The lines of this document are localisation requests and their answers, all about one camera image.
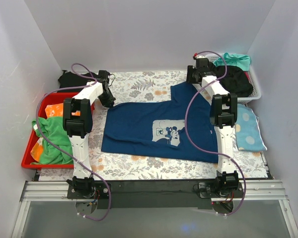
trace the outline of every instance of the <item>mickey mouse print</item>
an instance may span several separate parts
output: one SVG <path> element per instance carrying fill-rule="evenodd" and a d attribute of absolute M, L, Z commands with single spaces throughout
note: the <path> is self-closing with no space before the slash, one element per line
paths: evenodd
<path fill-rule="evenodd" d="M 154 120 L 152 124 L 152 141 L 178 146 L 184 120 Z"/>

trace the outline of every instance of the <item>metal frame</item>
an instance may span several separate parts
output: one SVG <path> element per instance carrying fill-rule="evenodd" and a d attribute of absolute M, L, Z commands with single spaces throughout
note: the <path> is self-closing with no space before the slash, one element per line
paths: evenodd
<path fill-rule="evenodd" d="M 171 180 L 170 182 L 195 182 L 199 183 L 203 179 L 194 180 Z M 126 181 L 112 181 L 119 186 L 119 183 Z M 284 219 L 292 238 L 298 238 L 298 229 L 289 206 L 288 197 L 286 195 L 281 180 L 264 179 L 264 180 L 247 180 L 246 181 L 245 200 L 278 200 L 281 206 Z M 32 201 L 88 201 L 88 199 L 67 199 L 69 185 L 65 181 L 47 181 L 47 182 L 26 182 L 20 200 L 20 210 L 17 216 L 15 227 L 12 233 L 13 238 L 22 237 L 30 203 Z"/>
<path fill-rule="evenodd" d="M 298 228 L 294 220 L 293 213 L 290 209 L 288 200 L 279 200 L 280 207 L 286 221 L 286 225 L 289 231 L 289 234 L 292 238 L 298 238 Z"/>

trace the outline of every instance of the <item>light blue towel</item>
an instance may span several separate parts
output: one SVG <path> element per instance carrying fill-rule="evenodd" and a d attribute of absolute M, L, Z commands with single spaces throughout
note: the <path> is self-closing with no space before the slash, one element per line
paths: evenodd
<path fill-rule="evenodd" d="M 243 71 L 249 71 L 250 66 L 250 57 L 248 55 L 241 54 L 229 54 L 225 53 L 223 55 L 224 60 L 227 65 L 233 65 L 240 67 Z M 217 67 L 220 65 L 224 65 L 224 62 L 221 58 L 218 58 L 213 64 Z"/>
<path fill-rule="evenodd" d="M 251 152 L 267 150 L 260 136 L 256 115 L 253 110 L 242 104 L 237 104 L 235 132 L 238 150 Z"/>

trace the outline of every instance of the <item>white wall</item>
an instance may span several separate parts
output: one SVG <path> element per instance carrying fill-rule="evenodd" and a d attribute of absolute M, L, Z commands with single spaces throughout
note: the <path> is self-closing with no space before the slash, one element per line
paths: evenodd
<path fill-rule="evenodd" d="M 0 238 L 10 237 L 26 179 L 21 168 L 42 95 L 61 69 L 23 0 L 0 0 Z"/>
<path fill-rule="evenodd" d="M 260 117 L 272 174 L 282 179 L 298 225 L 298 0 L 278 0 L 249 52 L 262 98 Z"/>
<path fill-rule="evenodd" d="M 25 0 L 62 69 L 186 69 L 199 50 L 246 53 L 274 0 Z"/>

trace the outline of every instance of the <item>glass panel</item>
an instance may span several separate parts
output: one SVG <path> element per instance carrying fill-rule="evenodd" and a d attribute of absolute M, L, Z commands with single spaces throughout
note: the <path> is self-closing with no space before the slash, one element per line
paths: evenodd
<path fill-rule="evenodd" d="M 100 217 L 104 212 L 96 210 L 92 216 Z M 226 219 L 196 208 L 116 208 L 102 222 L 78 216 L 75 202 L 31 202 L 25 238 L 87 236 L 290 237 L 278 201 L 245 201 L 237 213 Z"/>

